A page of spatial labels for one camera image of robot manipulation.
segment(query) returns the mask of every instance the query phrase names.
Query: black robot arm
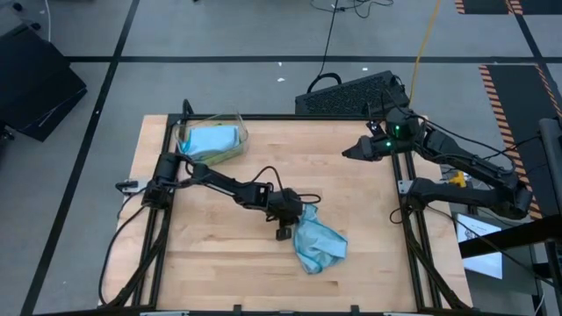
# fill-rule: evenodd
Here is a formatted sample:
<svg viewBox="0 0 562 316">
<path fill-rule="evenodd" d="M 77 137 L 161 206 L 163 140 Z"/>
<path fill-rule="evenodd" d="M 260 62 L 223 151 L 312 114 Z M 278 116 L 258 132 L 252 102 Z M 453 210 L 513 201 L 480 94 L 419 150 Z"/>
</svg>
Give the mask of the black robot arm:
<svg viewBox="0 0 562 316">
<path fill-rule="evenodd" d="M 178 182 L 176 177 L 180 162 L 185 162 L 185 170 L 190 177 Z M 265 212 L 266 221 L 278 220 L 279 229 L 276 232 L 278 241 L 291 238 L 292 231 L 289 226 L 297 223 L 302 214 L 303 203 L 291 188 L 273 190 L 272 183 L 256 181 L 241 183 L 210 169 L 203 163 L 194 162 L 189 156 L 172 153 L 160 155 L 142 204 L 153 208 L 169 207 L 171 190 L 188 188 L 195 184 L 228 195 L 236 204 L 246 209 Z"/>
<path fill-rule="evenodd" d="M 423 159 L 446 163 L 492 185 L 492 190 L 460 188 L 448 183 L 434 183 L 417 178 L 401 182 L 400 194 L 407 205 L 423 209 L 440 200 L 490 208 L 509 219 L 527 216 L 532 196 L 514 170 L 505 170 L 461 148 L 449 135 L 420 122 L 411 110 L 392 109 L 386 116 L 386 130 L 375 122 L 367 124 L 372 136 L 362 136 L 359 142 L 342 154 L 351 159 L 379 161 L 392 153 L 414 150 Z"/>
</svg>

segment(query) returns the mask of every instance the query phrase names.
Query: yellow and black hazard tape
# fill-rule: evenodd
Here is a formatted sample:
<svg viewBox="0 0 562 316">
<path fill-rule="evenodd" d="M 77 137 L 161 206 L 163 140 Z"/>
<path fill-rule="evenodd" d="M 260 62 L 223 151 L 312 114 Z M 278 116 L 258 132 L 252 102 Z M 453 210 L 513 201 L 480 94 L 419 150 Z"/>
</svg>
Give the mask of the yellow and black hazard tape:
<svg viewBox="0 0 562 316">
<path fill-rule="evenodd" d="M 463 0 L 455 0 L 455 6 L 458 13 L 465 14 L 465 3 L 463 3 Z"/>
<path fill-rule="evenodd" d="M 523 14 L 523 7 L 519 0 L 506 0 L 506 6 L 508 7 L 509 14 Z"/>
<path fill-rule="evenodd" d="M 554 107 L 554 110 L 556 110 L 556 113 L 562 117 L 562 111 L 560 110 L 560 106 L 558 105 L 558 101 L 556 101 L 556 98 L 554 97 L 554 93 L 552 93 L 552 89 L 550 84 L 548 83 L 548 80 L 546 80 L 546 75 L 544 75 L 543 70 L 538 67 L 538 65 L 535 65 L 535 68 L 538 71 L 538 75 L 540 75 L 541 77 L 541 81 L 543 82 L 543 86 L 546 89 L 546 93 L 548 93 L 549 98 L 551 99 L 551 103 L 552 106 Z"/>
<path fill-rule="evenodd" d="M 521 156 L 515 147 L 515 140 L 513 138 L 513 134 L 511 133 L 511 128 L 509 128 L 508 120 L 505 116 L 503 111 L 503 107 L 501 106 L 500 97 L 498 96 L 498 92 L 495 89 L 494 82 L 492 81 L 492 77 L 490 76 L 490 71 L 488 70 L 486 65 L 479 66 L 480 74 L 482 75 L 482 80 L 484 81 L 484 89 L 490 99 L 490 105 L 492 106 L 492 111 L 494 111 L 494 116 L 496 121 L 498 122 L 498 127 L 500 128 L 501 137 L 503 138 L 503 144 L 506 148 L 513 148 L 512 150 L 506 151 L 506 155 L 509 156 L 515 163 L 515 172 L 519 176 L 519 179 L 523 181 L 527 189 L 532 193 L 533 188 L 530 185 L 529 178 L 527 177 L 527 172 L 525 171 L 525 167 L 523 166 L 523 161 L 521 160 Z M 532 203 L 530 204 L 530 216 L 533 219 L 541 219 L 543 216 L 541 215 L 540 208 L 537 204 L 537 199 L 535 198 L 535 194 L 533 194 Z"/>
</svg>

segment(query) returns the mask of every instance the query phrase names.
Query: concrete floor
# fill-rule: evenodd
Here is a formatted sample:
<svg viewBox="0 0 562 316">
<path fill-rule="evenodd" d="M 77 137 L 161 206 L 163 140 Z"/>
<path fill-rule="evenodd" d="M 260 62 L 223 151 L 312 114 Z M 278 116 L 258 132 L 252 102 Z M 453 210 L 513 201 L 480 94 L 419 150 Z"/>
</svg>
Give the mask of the concrete floor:
<svg viewBox="0 0 562 316">
<path fill-rule="evenodd" d="M 50 1 L 53 44 L 67 56 L 112 56 L 131 2 Z M 29 8 L 25 17 L 47 25 L 41 1 L 22 3 Z M 332 2 L 316 3 L 329 7 Z M 373 6 L 367 19 L 338 13 L 328 53 L 415 56 L 433 3 L 397 0 L 393 7 Z M 330 18 L 307 0 L 140 0 L 123 55 L 322 55 Z M 559 35 L 550 31 L 559 29 L 560 17 L 525 19 L 543 54 L 562 56 Z M 45 27 L 40 34 L 46 35 Z M 532 54 L 515 17 L 460 15 L 452 1 L 444 1 L 425 55 Z M 18 135 L 1 147 L 0 178 L 10 184 L 0 190 L 3 314 L 19 314 L 25 300 L 108 66 L 73 63 L 88 85 L 84 99 L 46 142 Z M 549 65 L 559 83 L 561 66 Z M 294 97 L 306 92 L 319 69 L 319 62 L 120 63 L 35 312 L 96 306 L 97 279 L 122 201 L 113 185 L 129 174 L 143 115 L 180 112 L 184 98 L 197 113 L 232 108 L 294 113 Z M 399 75 L 410 88 L 412 63 L 337 62 L 325 67 L 344 81 L 384 70 Z M 503 148 L 477 63 L 423 63 L 413 107 L 466 137 Z M 471 143 L 461 145 L 489 153 Z M 470 284 L 475 305 L 485 311 L 532 312 L 529 295 Z"/>
</svg>

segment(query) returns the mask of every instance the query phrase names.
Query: light blue towel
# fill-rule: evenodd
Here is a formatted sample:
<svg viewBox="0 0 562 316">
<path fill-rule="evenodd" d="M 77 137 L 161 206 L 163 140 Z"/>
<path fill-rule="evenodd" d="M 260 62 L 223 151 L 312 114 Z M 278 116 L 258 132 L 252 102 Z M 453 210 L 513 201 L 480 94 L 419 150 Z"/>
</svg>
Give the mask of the light blue towel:
<svg viewBox="0 0 562 316">
<path fill-rule="evenodd" d="M 345 237 L 320 223 L 316 211 L 316 206 L 305 205 L 292 239 L 300 263 L 308 274 L 321 273 L 324 268 L 343 261 L 348 247 Z"/>
<path fill-rule="evenodd" d="M 238 126 L 206 126 L 190 130 L 189 139 L 180 145 L 182 154 L 198 159 L 221 154 L 240 145 Z"/>
</svg>

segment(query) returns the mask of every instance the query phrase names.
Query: wooden tabletop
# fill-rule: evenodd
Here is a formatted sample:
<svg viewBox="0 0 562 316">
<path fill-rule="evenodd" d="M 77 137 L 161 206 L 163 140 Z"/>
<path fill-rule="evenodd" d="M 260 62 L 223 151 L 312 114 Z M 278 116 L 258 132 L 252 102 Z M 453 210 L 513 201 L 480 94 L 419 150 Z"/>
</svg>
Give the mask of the wooden tabletop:
<svg viewBox="0 0 562 316">
<path fill-rule="evenodd" d="M 144 118 L 131 178 L 151 178 L 166 119 Z M 213 166 L 247 181 L 272 165 L 284 187 L 319 194 L 320 220 L 349 240 L 344 262 L 309 276 L 300 266 L 292 241 L 275 240 L 277 222 L 266 223 L 264 213 L 245 210 L 214 190 L 190 187 L 175 195 L 158 308 L 230 311 L 240 304 L 246 311 L 345 312 L 359 305 L 362 312 L 415 311 L 402 225 L 389 220 L 390 212 L 398 207 L 392 162 L 389 158 L 360 162 L 341 155 L 368 134 L 364 123 L 248 120 L 248 152 Z M 441 177 L 437 165 L 417 155 L 414 165 L 417 176 Z M 277 183 L 269 171 L 260 181 Z M 141 197 L 132 199 L 119 225 L 140 203 Z M 445 203 L 432 205 L 449 212 Z M 117 294 L 139 263 L 147 218 L 145 211 L 113 246 L 104 281 L 107 299 Z M 426 222 L 436 268 L 471 305 L 452 222 L 433 212 L 426 212 Z M 421 265 L 420 272 L 427 280 Z M 426 283 L 424 297 L 431 306 Z M 144 302 L 148 291 L 145 286 Z"/>
</svg>

